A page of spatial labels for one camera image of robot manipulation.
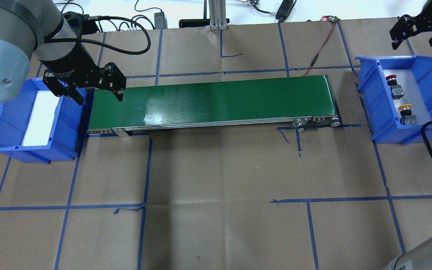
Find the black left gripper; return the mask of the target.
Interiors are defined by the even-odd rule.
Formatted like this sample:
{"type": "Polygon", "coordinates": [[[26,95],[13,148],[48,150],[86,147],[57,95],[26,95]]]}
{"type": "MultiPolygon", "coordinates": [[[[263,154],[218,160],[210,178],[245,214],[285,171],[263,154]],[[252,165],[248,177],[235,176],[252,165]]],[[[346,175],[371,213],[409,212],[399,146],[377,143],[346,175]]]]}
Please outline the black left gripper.
{"type": "Polygon", "coordinates": [[[74,47],[56,60],[43,60],[47,68],[43,84],[55,97],[67,97],[79,106],[84,103],[77,88],[97,87],[111,92],[118,102],[123,101],[127,78],[115,63],[98,67],[85,47],[74,47]]]}

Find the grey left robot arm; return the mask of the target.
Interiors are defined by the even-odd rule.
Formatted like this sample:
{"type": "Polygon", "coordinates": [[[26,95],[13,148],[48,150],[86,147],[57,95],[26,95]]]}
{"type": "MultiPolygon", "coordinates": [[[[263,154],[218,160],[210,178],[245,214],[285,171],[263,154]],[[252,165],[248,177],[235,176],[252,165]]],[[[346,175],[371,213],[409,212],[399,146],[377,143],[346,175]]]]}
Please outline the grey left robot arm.
{"type": "Polygon", "coordinates": [[[83,35],[97,25],[86,14],[61,13],[50,0],[0,0],[0,103],[14,99],[35,56],[45,67],[43,84],[56,97],[82,105],[77,89],[94,87],[122,101],[126,79],[114,63],[95,64],[83,35]]]}

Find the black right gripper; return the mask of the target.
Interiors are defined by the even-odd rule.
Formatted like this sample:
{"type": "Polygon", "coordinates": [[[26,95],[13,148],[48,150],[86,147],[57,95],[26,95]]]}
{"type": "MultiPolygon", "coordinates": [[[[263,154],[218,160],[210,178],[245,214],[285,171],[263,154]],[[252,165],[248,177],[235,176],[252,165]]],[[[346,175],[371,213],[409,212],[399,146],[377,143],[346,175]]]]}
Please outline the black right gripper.
{"type": "Polygon", "coordinates": [[[432,0],[427,0],[422,7],[419,20],[417,17],[403,15],[390,29],[391,47],[395,51],[403,41],[421,32],[432,32],[432,0]]]}

